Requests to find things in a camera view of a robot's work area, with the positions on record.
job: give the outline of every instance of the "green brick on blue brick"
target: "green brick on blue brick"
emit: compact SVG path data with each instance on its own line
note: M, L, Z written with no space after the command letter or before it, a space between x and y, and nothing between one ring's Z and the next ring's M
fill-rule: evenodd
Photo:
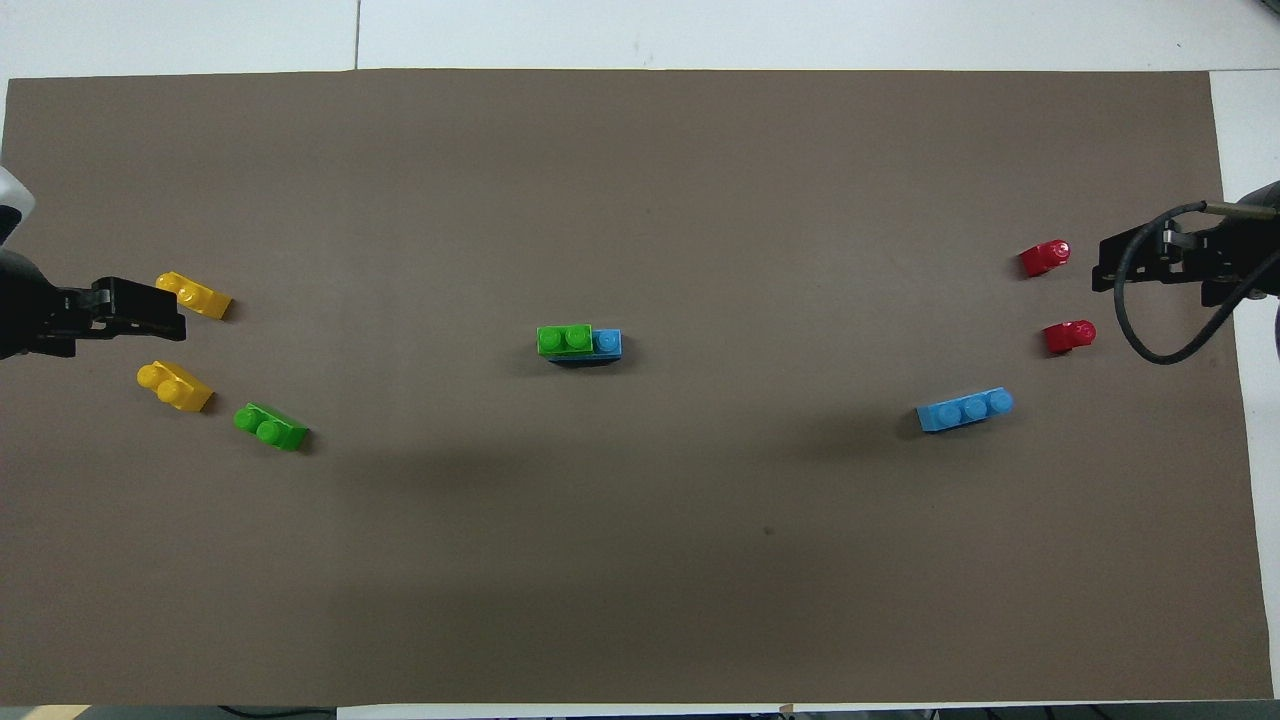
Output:
M595 352L591 325L545 325L538 328L538 354L544 357L572 357Z
M920 428L937 433L1004 415L1014 409L1014 396L1002 387L975 392L955 400L922 405L915 409Z
M552 363L607 363L611 360L622 359L622 331L616 329L602 329L591 331L591 347L595 348L590 355L557 355L547 357Z
M280 450L297 450L307 428L278 410L250 402L236 411L236 427Z

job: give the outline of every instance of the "lego brick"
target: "lego brick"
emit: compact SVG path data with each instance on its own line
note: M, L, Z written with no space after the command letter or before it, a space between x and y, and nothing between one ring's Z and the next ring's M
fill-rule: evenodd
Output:
M590 355L552 355L547 357L552 363L607 363L611 360L622 359L622 331L617 329L604 329L604 331L591 331L591 347L594 352Z
M997 387L955 400L922 405L915 413L920 416L920 428L927 433L936 433L1004 415L1012 409L1014 396L1005 388Z
M1059 265L1065 265L1071 259L1071 246L1062 240L1042 242L1036 247L1024 250L1019 258L1023 259L1023 269L1027 277L1043 275Z
M227 313L227 306L232 299L212 288L202 286L196 281L179 275L178 273L165 273L156 278L156 287L168 290L178 296L178 302L188 310L195 310L206 318L221 320Z
M1044 345L1050 352L1068 352L1073 347L1093 345L1098 329L1088 320L1073 320L1044 328Z
M545 325L538 328L538 354L544 357L590 355L591 325Z
M156 360L138 368L138 384L155 392L161 402L168 402L186 413L200 413L214 395L205 383L196 379L177 363Z
M302 423L265 405L250 402L236 411L236 427L280 450L297 450L307 428Z

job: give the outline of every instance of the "green lego brick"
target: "green lego brick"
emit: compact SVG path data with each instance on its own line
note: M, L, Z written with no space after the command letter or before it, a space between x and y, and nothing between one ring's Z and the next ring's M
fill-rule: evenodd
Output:
M538 354L547 357L572 357L595 352L591 325L547 325L538 328Z
M237 428L280 450L297 450L307 434L307 428L302 423L255 402L237 410L234 421Z

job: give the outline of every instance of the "blue lego brick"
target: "blue lego brick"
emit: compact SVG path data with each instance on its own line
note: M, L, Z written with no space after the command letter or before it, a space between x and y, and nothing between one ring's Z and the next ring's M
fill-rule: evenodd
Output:
M1004 415L1012 409L1014 396L997 387L945 402L922 405L915 413L920 416L920 428L927 433L936 433Z
M591 331L590 355L554 355L547 359L552 363L572 365L576 363L607 363L622 359L622 331Z

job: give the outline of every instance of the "brown table surface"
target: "brown table surface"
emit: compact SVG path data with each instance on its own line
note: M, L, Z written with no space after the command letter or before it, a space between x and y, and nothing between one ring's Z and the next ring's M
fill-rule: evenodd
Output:
M14 81L6 247L189 338L0 365L0 703L1271 692L1230 328L1102 237L1219 199L1208 77ZM1071 263L1023 279L1062 237ZM1196 286L1134 287L1158 348ZM1048 357L1041 328L1098 341ZM625 333L614 365L540 324ZM183 364L183 414L136 386ZM916 405L1005 386L941 436ZM310 424L278 452L230 416Z

